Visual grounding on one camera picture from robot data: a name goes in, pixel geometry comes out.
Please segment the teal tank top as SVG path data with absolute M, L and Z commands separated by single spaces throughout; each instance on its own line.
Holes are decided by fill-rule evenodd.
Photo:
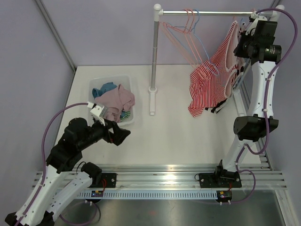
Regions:
M 108 83 L 105 83 L 101 86 L 100 89 L 97 89 L 97 88 L 93 88 L 92 89 L 92 96 L 93 98 L 97 98 L 97 97 L 100 97 L 102 96 L 104 93 L 108 92 L 108 91 L 111 91 L 113 89 L 115 89 L 117 87 L 116 84 L 114 84 L 113 82 L 108 82 Z

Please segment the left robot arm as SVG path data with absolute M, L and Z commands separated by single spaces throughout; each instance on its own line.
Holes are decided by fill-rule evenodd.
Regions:
M 88 187 L 102 181 L 102 170 L 88 162 L 81 172 L 57 192 L 58 186 L 82 159 L 82 151 L 100 140 L 119 146 L 130 135 L 114 121 L 95 121 L 89 126 L 83 118 L 72 119 L 46 159 L 46 169 L 25 204 L 6 216 L 10 226 L 52 226 L 63 210 Z

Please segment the green striped tank top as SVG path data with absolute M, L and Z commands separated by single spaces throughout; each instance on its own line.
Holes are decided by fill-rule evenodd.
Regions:
M 120 121 L 127 119 L 131 115 L 130 111 L 122 111 L 120 115 Z

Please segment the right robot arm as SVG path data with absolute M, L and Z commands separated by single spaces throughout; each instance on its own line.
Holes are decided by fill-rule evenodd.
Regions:
M 259 139 L 269 139 L 269 134 L 278 127 L 273 118 L 273 85 L 280 63 L 282 48 L 275 45 L 276 21 L 263 16 L 254 19 L 248 30 L 241 33 L 234 55 L 248 58 L 253 71 L 253 88 L 249 109 L 245 116 L 235 119 L 235 138 L 226 157 L 212 173 L 199 173 L 201 188 L 241 188 L 238 169 L 247 151 Z

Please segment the mauve tank top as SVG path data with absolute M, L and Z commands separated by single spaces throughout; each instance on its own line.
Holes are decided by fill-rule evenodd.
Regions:
M 103 104 L 108 108 L 105 119 L 119 123 L 122 111 L 132 111 L 135 96 L 119 84 L 115 89 L 95 98 L 95 103 Z

